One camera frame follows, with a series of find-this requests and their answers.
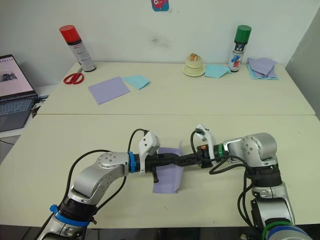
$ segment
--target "laptop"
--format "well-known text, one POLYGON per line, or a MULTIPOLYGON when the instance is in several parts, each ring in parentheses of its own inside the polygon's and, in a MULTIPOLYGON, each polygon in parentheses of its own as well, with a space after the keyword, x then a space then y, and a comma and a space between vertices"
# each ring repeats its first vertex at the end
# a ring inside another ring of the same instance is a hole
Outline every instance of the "laptop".
POLYGON ((0 56, 0 132, 23 128, 37 98, 14 56, 0 56))

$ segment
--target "sticker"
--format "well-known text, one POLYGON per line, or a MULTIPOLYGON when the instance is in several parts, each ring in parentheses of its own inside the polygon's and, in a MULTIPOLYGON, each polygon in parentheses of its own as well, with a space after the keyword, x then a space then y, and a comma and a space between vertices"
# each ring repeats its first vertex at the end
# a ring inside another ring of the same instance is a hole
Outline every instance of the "sticker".
POLYGON ((231 70, 236 71, 239 69, 243 55, 243 53, 236 53, 235 51, 232 52, 231 60, 229 62, 229 68, 231 70))
POLYGON ((169 0, 151 0, 151 4, 155 12, 169 10, 169 0))

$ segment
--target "white table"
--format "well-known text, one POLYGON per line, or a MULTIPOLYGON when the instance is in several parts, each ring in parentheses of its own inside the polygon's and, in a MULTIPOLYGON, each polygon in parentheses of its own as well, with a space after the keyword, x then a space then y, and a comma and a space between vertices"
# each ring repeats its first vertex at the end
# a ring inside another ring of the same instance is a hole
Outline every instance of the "white table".
MULTIPOLYGON (((38 87, 35 87, 34 90, 38 94, 38 96, 40 97, 40 96, 50 95, 56 86, 57 85, 38 86, 38 87)), ((42 107, 42 105, 43 105, 43 103, 39 102, 35 105, 35 108, 37 108, 39 106, 42 107)), ((0 139, 21 135, 31 121, 32 121, 32 116, 30 114, 28 119, 25 122, 25 125, 22 128, 9 130, 9 131, 2 131, 2 132, 0 132, 0 139)))
MULTIPOLYGON (((103 114, 35 117, 0 165, 0 224, 42 225, 50 214, 49 206, 61 201, 70 166, 83 153, 94 149, 125 152, 132 131, 146 128, 159 137, 163 147, 177 147, 183 140, 182 151, 188 154, 190 133, 198 123, 207 125, 218 143, 258 132, 272 134, 296 223, 320 223, 319 158, 315 153, 320 145, 320 123, 315 116, 103 114)), ((137 134, 133 152, 140 139, 137 134)), ((98 156, 92 154, 81 161, 74 176, 98 156)), ((198 166, 186 167, 178 194, 152 193, 150 174, 131 174, 123 190, 96 216, 98 224, 90 227, 245 226, 236 207, 243 169, 219 175, 208 172, 198 166)), ((121 181, 110 186, 104 199, 121 181)), ((252 199, 251 193, 246 199, 252 199)))
MULTIPOLYGON (((190 77, 183 64, 97 62, 78 85, 61 82, 39 114, 127 115, 314 115, 284 66, 279 80, 251 79, 246 65, 221 78, 190 77), (88 87, 116 76, 143 75, 151 83, 141 90, 98 105, 88 87)), ((76 63, 67 75, 77 72, 76 63)))

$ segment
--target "laptop keyboard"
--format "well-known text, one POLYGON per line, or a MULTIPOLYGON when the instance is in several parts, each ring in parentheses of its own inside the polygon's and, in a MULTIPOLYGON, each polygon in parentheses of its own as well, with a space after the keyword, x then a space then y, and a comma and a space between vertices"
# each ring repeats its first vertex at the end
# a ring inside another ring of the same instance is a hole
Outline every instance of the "laptop keyboard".
POLYGON ((0 105, 0 116, 15 114, 30 110, 33 99, 11 101, 0 105))

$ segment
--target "red cap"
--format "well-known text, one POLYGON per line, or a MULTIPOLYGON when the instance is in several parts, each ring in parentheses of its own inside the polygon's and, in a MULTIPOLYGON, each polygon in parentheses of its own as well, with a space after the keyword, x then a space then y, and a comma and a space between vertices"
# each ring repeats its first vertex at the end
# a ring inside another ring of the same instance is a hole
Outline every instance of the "red cap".
POLYGON ((73 25, 65 25, 59 28, 64 40, 67 43, 72 43, 80 40, 79 33, 73 25))

